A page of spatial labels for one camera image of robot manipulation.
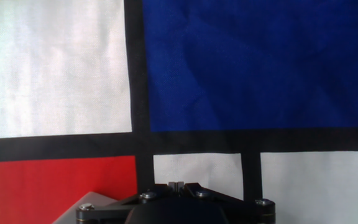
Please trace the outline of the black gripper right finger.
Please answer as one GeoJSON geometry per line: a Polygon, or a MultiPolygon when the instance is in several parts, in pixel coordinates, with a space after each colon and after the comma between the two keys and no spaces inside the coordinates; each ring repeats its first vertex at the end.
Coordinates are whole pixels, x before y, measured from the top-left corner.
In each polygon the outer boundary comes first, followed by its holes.
{"type": "Polygon", "coordinates": [[[204,188],[199,183],[177,182],[176,192],[181,197],[217,205],[229,223],[275,224],[275,202],[266,198],[243,201],[204,188]]]}

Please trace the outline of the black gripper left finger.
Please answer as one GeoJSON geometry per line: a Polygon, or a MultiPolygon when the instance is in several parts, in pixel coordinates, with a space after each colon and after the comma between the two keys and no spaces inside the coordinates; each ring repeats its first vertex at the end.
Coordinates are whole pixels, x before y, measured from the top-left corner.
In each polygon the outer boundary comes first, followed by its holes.
{"type": "Polygon", "coordinates": [[[155,202],[176,194],[176,183],[155,184],[141,194],[107,205],[83,203],[76,209],[77,224],[124,223],[130,212],[139,205],[155,202]]]}

